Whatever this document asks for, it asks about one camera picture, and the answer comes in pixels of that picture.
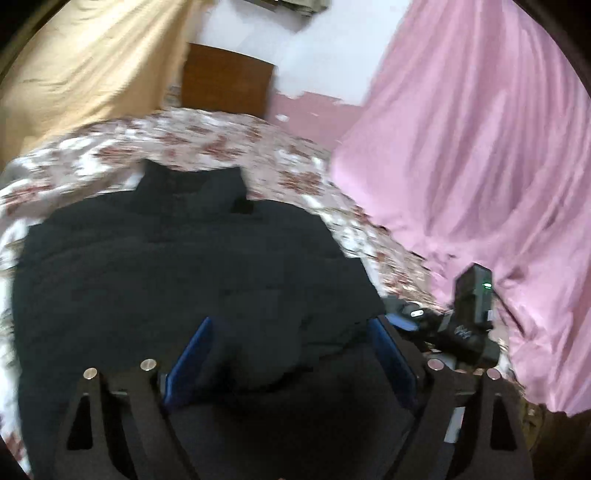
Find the black padded jacket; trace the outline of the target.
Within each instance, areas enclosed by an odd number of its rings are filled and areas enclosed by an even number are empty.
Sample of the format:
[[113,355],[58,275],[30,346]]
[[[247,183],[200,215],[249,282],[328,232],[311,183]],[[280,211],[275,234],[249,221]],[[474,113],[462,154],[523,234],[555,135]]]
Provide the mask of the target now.
[[52,475],[82,373],[170,368],[212,343],[170,416],[203,479],[382,479],[411,414],[367,336],[384,313],[322,219],[247,197],[238,168],[147,162],[137,187],[33,226],[12,287],[18,402],[33,474]]

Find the pink curtain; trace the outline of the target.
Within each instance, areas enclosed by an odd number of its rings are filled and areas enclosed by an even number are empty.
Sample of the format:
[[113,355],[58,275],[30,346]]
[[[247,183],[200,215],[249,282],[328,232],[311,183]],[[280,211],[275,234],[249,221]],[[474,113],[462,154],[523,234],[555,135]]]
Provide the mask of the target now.
[[331,174],[441,301],[490,269],[527,397],[589,408],[590,98],[522,8],[413,2]]

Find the floral satin bedspread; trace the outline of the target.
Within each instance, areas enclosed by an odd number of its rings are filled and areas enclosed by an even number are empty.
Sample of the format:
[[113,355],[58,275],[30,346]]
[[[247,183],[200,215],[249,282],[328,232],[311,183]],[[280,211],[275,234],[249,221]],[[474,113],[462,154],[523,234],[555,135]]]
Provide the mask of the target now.
[[320,216],[342,251],[363,262],[380,295],[436,306],[422,261],[335,187],[329,152],[314,142],[249,115],[183,108],[82,127],[14,159],[1,175],[1,435],[23,469],[29,460],[17,407],[11,289],[24,239],[59,207],[134,188],[145,159],[176,170],[242,168],[252,197]]

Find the wooden headboard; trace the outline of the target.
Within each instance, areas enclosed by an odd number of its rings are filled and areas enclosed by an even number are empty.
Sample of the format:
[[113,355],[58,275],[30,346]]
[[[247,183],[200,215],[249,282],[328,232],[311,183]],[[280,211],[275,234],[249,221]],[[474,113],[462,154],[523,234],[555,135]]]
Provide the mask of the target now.
[[184,108],[266,116],[273,64],[240,53],[191,44],[183,66]]

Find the olive cloth on shelf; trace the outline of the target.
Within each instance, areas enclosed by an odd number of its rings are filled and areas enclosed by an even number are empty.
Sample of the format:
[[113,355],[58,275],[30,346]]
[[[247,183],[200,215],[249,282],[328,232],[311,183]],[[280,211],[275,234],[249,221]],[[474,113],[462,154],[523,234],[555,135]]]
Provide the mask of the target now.
[[297,12],[301,16],[311,17],[320,14],[329,9],[332,5],[331,0],[260,0],[260,5],[274,9],[281,6],[291,11]]

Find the yellow hanging sheet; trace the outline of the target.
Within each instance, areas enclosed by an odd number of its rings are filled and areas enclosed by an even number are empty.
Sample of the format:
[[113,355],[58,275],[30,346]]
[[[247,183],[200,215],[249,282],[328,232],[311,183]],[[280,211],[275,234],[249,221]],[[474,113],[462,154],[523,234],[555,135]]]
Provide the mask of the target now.
[[1,163],[87,124],[160,109],[208,1],[70,1],[1,81]]

